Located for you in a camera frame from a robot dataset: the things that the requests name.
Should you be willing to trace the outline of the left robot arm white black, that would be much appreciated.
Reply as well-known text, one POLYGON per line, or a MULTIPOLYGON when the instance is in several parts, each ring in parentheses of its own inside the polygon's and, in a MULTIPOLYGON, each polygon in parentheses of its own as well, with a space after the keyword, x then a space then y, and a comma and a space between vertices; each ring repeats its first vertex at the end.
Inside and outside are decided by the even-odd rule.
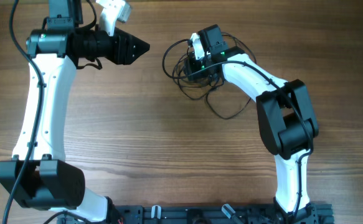
POLYGON ((81 69, 101 69, 101 58, 129 65, 146 53, 147 42, 117 28, 126 22, 126 1, 101 1, 103 10, 83 23, 80 1, 50 1, 49 15, 27 38, 21 54, 30 68, 26 112, 11 159, 0 161, 0 183, 8 203, 51 211, 61 222, 123 223, 110 198, 85 185, 83 171, 65 160, 64 127, 68 96, 81 69))

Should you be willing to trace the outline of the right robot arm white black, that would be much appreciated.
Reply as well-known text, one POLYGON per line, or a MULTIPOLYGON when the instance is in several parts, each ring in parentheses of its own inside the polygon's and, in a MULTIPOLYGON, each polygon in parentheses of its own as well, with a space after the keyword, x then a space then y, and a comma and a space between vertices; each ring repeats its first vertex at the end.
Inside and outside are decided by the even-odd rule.
POLYGON ((275 202, 288 218, 296 218, 309 204, 306 169, 319 133, 307 87, 301 80, 288 82, 270 74, 245 44, 234 39, 230 47, 225 36, 217 24, 193 33, 187 41, 193 51, 187 55, 185 76, 192 82, 220 78, 255 102, 260 137, 275 157, 275 202))

